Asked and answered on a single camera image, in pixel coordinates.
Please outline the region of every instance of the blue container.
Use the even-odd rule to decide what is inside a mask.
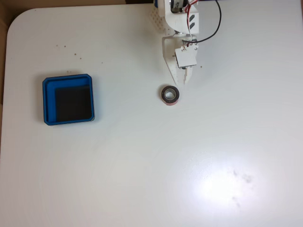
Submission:
[[[93,85],[88,74],[48,77],[43,81],[44,122],[48,125],[95,119]]]

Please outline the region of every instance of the table surface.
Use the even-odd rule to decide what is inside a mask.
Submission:
[[[224,0],[177,105],[152,5],[32,9],[8,33],[2,227],[302,226],[299,0]],[[218,22],[198,6],[200,38]],[[93,122],[47,126],[42,81],[88,73]]]

